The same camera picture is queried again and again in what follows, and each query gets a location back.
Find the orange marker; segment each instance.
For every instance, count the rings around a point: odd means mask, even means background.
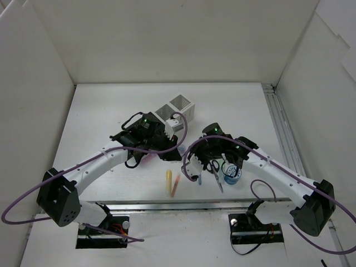
[[[175,194],[175,192],[177,190],[177,185],[178,185],[179,179],[180,179],[180,174],[177,175],[176,181],[174,182],[174,186],[173,186],[173,190],[172,190],[172,193],[171,193],[171,197],[174,197],[174,194]]]

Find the metal screw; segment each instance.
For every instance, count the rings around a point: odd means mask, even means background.
[[[124,221],[122,223],[122,228],[127,230],[128,228],[130,228],[130,222],[129,221]]]
[[[236,219],[231,219],[231,221],[230,221],[231,226],[235,225],[236,223],[237,223]]]

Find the white table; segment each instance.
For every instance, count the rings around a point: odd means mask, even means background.
[[[78,163],[102,145],[109,135],[121,131],[121,123],[137,111],[155,111],[178,93],[196,103],[195,119],[185,141],[188,147],[201,130],[218,122],[234,137],[246,136],[271,157],[283,163],[262,87],[258,83],[78,85],[59,145],[54,166],[60,170]],[[174,177],[181,164],[160,161],[129,170],[117,166],[97,179],[81,195],[88,201],[169,202],[198,200],[241,201],[253,199],[249,184],[255,175],[243,172],[235,185],[224,184],[224,193],[214,178],[204,172],[202,185],[182,177],[173,199],[165,194],[165,173]],[[261,197],[271,197],[256,185]],[[284,195],[276,191],[277,197]],[[21,267],[114,267],[114,266],[341,266],[338,256],[327,255],[305,243],[288,225],[282,225],[284,243],[262,245],[251,255],[239,256],[230,246],[227,211],[148,212],[130,216],[131,236],[144,243],[127,249],[75,249],[77,224],[59,228],[53,221],[34,224]],[[328,228],[313,241],[335,249]],[[247,251],[250,247],[236,249]]]
[[[78,85],[55,158],[54,167],[65,169],[79,163],[121,131],[121,124],[138,111],[156,111],[179,93],[195,102],[195,118],[189,124],[186,147],[202,129],[218,122],[233,137],[246,136],[266,153],[284,163],[274,126],[259,83],[179,83]],[[213,175],[203,172],[202,185],[182,176],[175,197],[165,194],[166,171],[173,180],[181,162],[163,162],[155,157],[131,170],[123,164],[105,173],[81,195],[88,201],[177,201],[254,199],[249,184],[255,175],[243,171],[234,185],[223,184],[222,194]],[[256,184],[256,192],[271,198],[270,190]],[[277,197],[285,197],[276,191]]]

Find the marker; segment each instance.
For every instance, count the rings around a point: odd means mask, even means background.
[[[174,194],[175,194],[175,192],[177,190],[177,185],[178,185],[179,179],[180,179],[180,174],[177,175],[176,181],[174,182],[174,186],[173,186],[173,190],[172,190],[172,193],[171,193],[171,197],[174,197]]]
[[[166,173],[166,193],[167,193],[167,195],[170,196],[171,191],[172,191],[172,171],[167,170],[167,173]]]

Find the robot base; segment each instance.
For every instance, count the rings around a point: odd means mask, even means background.
[[[116,224],[122,225],[124,221],[129,221],[128,216],[113,216],[110,220],[112,227],[108,230],[115,231]],[[108,235],[94,229],[78,229],[76,249],[122,249],[127,248],[127,240],[114,235]]]
[[[284,242],[279,224],[260,224],[253,227],[246,214],[229,214],[229,222],[233,245]]]

